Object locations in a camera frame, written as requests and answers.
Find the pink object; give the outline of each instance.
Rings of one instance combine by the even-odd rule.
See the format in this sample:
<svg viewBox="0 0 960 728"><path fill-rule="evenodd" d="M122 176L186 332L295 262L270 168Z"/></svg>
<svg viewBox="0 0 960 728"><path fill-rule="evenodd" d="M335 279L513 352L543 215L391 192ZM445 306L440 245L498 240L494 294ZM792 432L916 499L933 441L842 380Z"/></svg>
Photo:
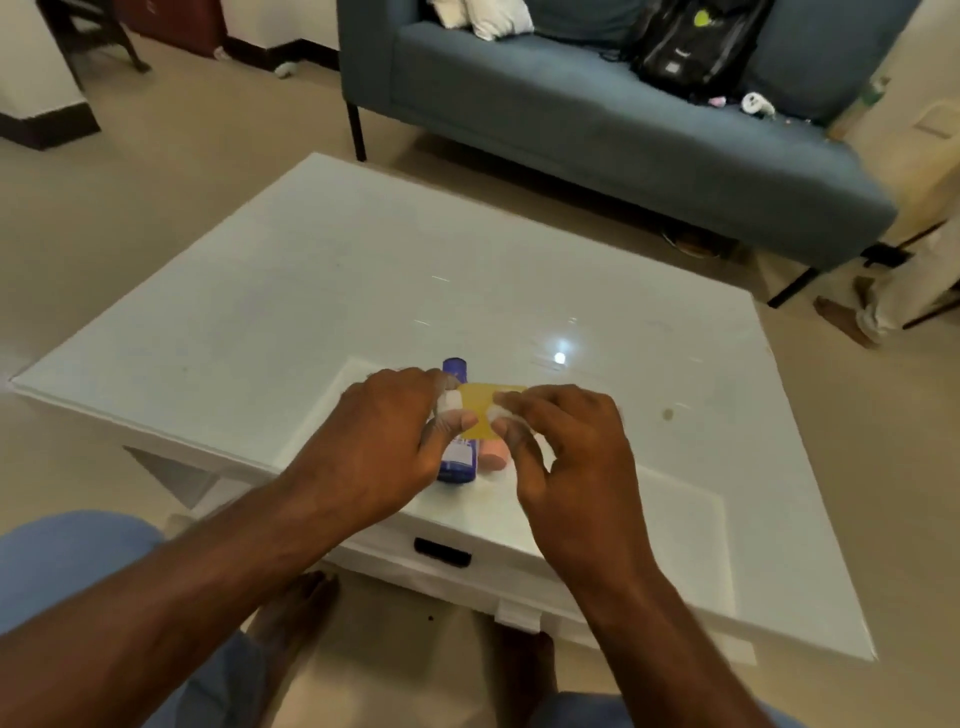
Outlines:
<svg viewBox="0 0 960 728"><path fill-rule="evenodd" d="M510 448L503 440L481 440L477 452L477 470L502 471L510 462Z"/></svg>

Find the blue pants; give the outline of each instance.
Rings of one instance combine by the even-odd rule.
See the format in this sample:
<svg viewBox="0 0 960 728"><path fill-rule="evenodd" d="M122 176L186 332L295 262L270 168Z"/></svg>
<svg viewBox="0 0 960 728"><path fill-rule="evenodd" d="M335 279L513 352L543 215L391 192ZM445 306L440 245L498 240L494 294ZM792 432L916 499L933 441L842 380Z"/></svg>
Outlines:
<svg viewBox="0 0 960 728"><path fill-rule="evenodd" d="M0 537L0 634L148 554L162 534L132 516L76 511L27 523ZM144 724L144 728L252 728L264 700L266 663L236 632ZM803 728L767 710L778 728ZM615 695L562 692L530 728L633 728Z"/></svg>

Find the bottle label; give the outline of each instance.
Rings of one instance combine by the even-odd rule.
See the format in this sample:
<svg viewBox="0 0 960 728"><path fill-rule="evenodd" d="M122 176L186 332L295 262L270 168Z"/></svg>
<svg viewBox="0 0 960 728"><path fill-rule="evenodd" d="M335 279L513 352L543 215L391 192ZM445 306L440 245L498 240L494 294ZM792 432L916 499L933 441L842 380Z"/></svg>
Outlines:
<svg viewBox="0 0 960 728"><path fill-rule="evenodd" d="M460 437L454 438L453 442L447 445L446 450L444 450L444 462L458 463L472 468L473 448L470 446L469 440Z"/></svg>

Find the tiled floor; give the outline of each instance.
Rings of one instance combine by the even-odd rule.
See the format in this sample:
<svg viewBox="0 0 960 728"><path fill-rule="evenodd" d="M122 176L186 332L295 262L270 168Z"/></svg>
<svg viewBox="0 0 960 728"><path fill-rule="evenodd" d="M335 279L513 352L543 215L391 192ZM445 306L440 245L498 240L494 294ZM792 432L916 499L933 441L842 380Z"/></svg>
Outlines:
<svg viewBox="0 0 960 728"><path fill-rule="evenodd" d="M0 141L0 372L71 335L311 151L352 158L337 74L292 79L138 40L155 69L81 64L104 132L37 153ZM644 231L650 216L363 114L370 165L752 289L797 266L696 263ZM868 665L769 637L740 674L814 728L952 726L960 715L960 316L882 352L818 320L814 293L761 308L824 500L876 640ZM122 450L69 418L0 393L0 531L68 508L163 524L180 507ZM463 609L348 576L331 629L276 726L492 725L478 621ZM612 691L602 657L559 647L562 687Z"/></svg>

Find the sofa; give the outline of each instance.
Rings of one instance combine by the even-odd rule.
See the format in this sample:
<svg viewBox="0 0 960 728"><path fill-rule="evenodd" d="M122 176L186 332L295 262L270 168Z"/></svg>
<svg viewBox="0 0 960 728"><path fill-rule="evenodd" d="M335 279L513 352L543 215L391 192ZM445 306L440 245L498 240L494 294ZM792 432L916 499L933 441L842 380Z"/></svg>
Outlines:
<svg viewBox="0 0 960 728"><path fill-rule="evenodd" d="M918 0L775 0L739 82L773 119L690 104L602 58L643 2L528 0L537 32L489 42L422 0L339 0L357 158L359 107L808 266L773 306L875 243L896 206L825 129Z"/></svg>

